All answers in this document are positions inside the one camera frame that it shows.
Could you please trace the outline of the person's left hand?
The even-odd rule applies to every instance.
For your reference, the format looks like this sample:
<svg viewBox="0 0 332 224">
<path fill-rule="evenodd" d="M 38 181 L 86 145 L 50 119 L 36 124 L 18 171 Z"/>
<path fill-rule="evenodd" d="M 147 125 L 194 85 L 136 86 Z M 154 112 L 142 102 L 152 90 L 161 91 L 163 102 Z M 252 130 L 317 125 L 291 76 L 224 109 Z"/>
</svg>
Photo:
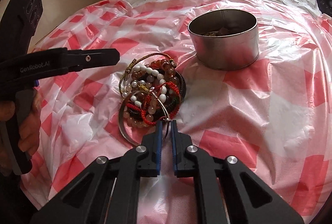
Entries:
<svg viewBox="0 0 332 224">
<path fill-rule="evenodd" d="M 19 126 L 20 139 L 18 141 L 19 149 L 24 152 L 28 158 L 32 158 L 39 147 L 40 133 L 40 112 L 41 96 L 34 89 L 34 99 L 30 112 Z M 13 102 L 1 102 L 1 121 L 9 120 L 14 115 L 15 105 Z M 1 138 L 1 175 L 9 176 L 12 173 L 11 160 L 6 152 L 3 139 Z"/>
</svg>

